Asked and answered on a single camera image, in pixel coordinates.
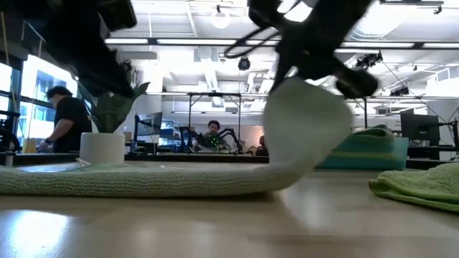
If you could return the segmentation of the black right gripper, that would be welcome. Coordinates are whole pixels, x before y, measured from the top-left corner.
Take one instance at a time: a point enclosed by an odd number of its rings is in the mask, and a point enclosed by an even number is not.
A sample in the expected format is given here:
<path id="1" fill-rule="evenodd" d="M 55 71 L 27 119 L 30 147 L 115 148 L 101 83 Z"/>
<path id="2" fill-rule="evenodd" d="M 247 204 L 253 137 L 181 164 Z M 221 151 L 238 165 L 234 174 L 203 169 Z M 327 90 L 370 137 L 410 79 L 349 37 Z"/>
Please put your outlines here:
<path id="1" fill-rule="evenodd" d="M 319 0 L 303 21 L 290 21 L 278 11 L 280 1 L 249 1 L 249 17 L 261 29 L 280 35 L 275 47 L 278 64 L 269 93 L 285 79 L 286 86 L 301 85 L 301 78 L 333 75 L 341 80 L 360 72 L 349 69 L 335 55 L 349 32 L 365 15 L 370 0 Z"/>

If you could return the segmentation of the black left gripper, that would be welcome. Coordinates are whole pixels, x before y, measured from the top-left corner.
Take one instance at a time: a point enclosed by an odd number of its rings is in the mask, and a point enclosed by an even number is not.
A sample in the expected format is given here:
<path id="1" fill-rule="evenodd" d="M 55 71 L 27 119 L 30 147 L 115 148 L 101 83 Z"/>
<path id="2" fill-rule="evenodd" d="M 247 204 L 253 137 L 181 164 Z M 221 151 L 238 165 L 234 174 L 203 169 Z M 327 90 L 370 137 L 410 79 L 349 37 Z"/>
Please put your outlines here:
<path id="1" fill-rule="evenodd" d="M 93 96 L 114 93 L 133 97 L 126 69 L 101 36 L 101 18 L 94 6 L 61 6 L 45 17 L 43 37 L 50 54 L 74 67 L 80 84 Z"/>

